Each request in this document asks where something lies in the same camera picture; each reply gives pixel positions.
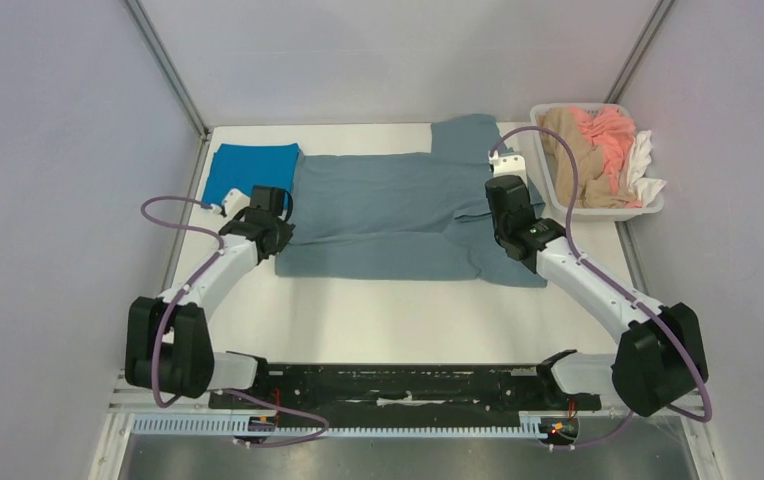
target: blue towel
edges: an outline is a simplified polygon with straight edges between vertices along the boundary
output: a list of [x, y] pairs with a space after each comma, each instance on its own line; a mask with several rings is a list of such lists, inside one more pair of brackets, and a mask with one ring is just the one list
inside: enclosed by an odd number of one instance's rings
[[233, 188], [250, 196], [254, 185], [279, 187], [290, 192], [301, 155], [296, 143], [262, 147], [224, 143], [214, 153], [202, 201], [220, 205]]
[[493, 117], [469, 115], [433, 124], [430, 153], [301, 158], [276, 274], [545, 286], [494, 241], [485, 182], [499, 138]]

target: white wall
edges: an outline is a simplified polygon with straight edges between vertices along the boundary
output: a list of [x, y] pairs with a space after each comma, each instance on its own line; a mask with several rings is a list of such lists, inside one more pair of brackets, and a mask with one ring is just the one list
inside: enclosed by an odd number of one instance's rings
[[655, 0], [142, 0], [210, 125], [602, 101]]
[[0, 0], [0, 479], [87, 473], [196, 146], [120, 2]]
[[764, 478], [764, 3], [678, 2], [623, 104], [671, 182], [632, 223], [650, 289], [700, 316], [728, 478]]

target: laundry basket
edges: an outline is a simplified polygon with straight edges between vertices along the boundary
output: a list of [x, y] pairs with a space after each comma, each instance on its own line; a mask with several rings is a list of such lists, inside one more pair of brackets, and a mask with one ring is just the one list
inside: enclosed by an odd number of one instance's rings
[[[556, 108], [556, 107], [579, 107], [586, 112], [596, 115], [600, 112], [600, 109], [602, 109], [604, 106], [608, 104], [605, 103], [546, 103], [543, 105], [536, 105], [532, 107], [532, 110], [529, 111], [529, 118], [532, 120], [533, 125], [538, 125], [538, 116], [539, 115], [545, 115], [547, 112], [550, 111], [550, 109]], [[621, 107], [620, 105], [616, 105], [618, 108], [620, 108], [620, 111], [623, 115], [626, 115], [628, 117], [631, 117], [632, 115], [629, 114], [629, 112], [626, 111], [625, 108]], [[547, 202], [552, 205], [555, 212], [558, 212], [562, 218], [567, 214], [567, 207], [559, 203], [558, 198], [556, 198], [556, 171], [557, 171], [557, 164], [556, 159], [553, 158], [552, 155], [547, 155], [544, 152], [544, 146], [541, 144], [541, 137], [538, 136], [538, 140], [535, 142], [537, 145], [536, 150], [538, 151], [538, 161], [541, 162], [541, 172], [543, 173], [545, 177], [545, 183], [547, 184]], [[594, 220], [594, 221], [609, 221], [609, 222], [624, 222], [626, 220], [629, 220], [630, 218], [637, 217], [639, 215], [644, 215], [647, 213], [656, 213], [662, 209], [662, 207], [665, 206], [664, 200], [662, 200], [662, 195], [659, 194], [656, 196], [656, 198], [653, 199], [653, 201], [650, 203], [650, 205], [647, 205], [644, 208], [582, 208], [582, 207], [574, 207], [573, 209], [573, 219], [574, 220]]]

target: brown towel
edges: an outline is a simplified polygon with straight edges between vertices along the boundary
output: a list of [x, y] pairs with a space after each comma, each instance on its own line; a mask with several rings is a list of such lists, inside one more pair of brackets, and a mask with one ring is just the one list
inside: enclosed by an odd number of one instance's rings
[[[611, 194], [609, 177], [603, 174], [603, 152], [594, 147], [579, 131], [573, 115], [567, 108], [554, 108], [538, 117], [538, 125], [549, 128], [565, 139], [579, 167], [579, 195], [576, 206], [582, 208], [624, 208], [635, 200], [635, 194], [622, 186], [616, 195]], [[544, 152], [553, 155], [557, 162], [555, 178], [556, 197], [564, 206], [570, 203], [573, 192], [573, 170], [570, 158], [559, 142], [550, 135], [541, 134]]]

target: white table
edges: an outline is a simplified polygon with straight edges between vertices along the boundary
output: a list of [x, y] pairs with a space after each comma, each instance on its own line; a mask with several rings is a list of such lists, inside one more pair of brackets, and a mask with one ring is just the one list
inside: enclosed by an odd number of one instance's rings
[[[521, 125], [525, 124], [499, 127], [505, 133]], [[519, 134], [508, 145], [523, 153], [530, 177], [546, 192], [534, 161], [535, 138], [532, 133]], [[218, 127], [197, 198], [214, 152], [223, 143], [296, 142], [306, 155], [363, 155], [425, 152], [430, 141], [429, 124]], [[549, 207], [545, 213], [552, 216]], [[195, 207], [189, 223], [218, 229], [224, 222]], [[589, 255], [629, 281], [613, 223], [575, 223], [573, 231]], [[186, 234], [176, 281], [187, 279], [212, 248], [213, 239]], [[568, 348], [586, 353], [616, 348], [600, 324], [554, 285], [535, 289], [481, 280], [284, 278], [276, 276], [273, 262], [263, 262], [238, 282], [209, 319], [215, 351], [296, 363], [538, 363]]]

